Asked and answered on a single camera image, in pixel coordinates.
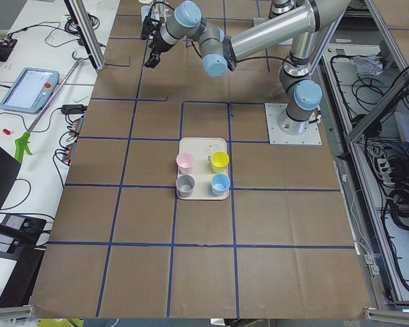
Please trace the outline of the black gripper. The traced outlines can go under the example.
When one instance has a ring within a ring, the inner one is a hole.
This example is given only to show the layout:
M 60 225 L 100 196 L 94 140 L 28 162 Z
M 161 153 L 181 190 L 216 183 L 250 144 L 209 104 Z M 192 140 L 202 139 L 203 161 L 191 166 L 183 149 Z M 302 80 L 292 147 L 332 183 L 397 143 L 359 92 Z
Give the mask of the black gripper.
M 162 23 L 150 16 L 145 16 L 142 22 L 140 38 L 141 40 L 149 40 L 151 37 L 151 43 L 149 44 L 151 52 L 144 66 L 156 68 L 160 63 L 161 53 L 168 52 L 172 48 L 172 44 L 169 44 L 162 37 Z

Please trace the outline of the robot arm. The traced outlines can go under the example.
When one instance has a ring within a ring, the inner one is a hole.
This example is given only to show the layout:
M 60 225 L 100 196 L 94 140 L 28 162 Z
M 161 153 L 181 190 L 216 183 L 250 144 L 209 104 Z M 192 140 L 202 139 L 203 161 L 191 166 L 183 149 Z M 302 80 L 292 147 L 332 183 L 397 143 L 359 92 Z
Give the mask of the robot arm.
M 278 123 L 284 132 L 299 134 L 305 131 L 322 99 L 322 89 L 309 78 L 314 59 L 322 54 L 325 33 L 347 6 L 347 1 L 273 1 L 265 22 L 233 36 L 205 18 L 194 1 L 180 3 L 165 22 L 155 17 L 152 5 L 144 6 L 141 38 L 150 41 L 151 49 L 145 67 L 156 67 L 162 53 L 187 38 L 196 42 L 206 74 L 203 87 L 192 87 L 192 99 L 221 100 L 226 94 L 211 86 L 212 78 L 222 78 L 242 61 L 292 40 L 279 73 L 288 104 Z

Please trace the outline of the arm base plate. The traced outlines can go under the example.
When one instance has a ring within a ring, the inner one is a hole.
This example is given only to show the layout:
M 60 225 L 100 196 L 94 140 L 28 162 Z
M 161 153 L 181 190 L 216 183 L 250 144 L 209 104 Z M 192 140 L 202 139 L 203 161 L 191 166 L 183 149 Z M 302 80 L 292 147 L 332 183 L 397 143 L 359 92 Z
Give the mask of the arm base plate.
M 272 145 L 320 146 L 318 122 L 314 113 L 305 122 L 293 121 L 286 112 L 287 104 L 265 103 L 269 143 Z

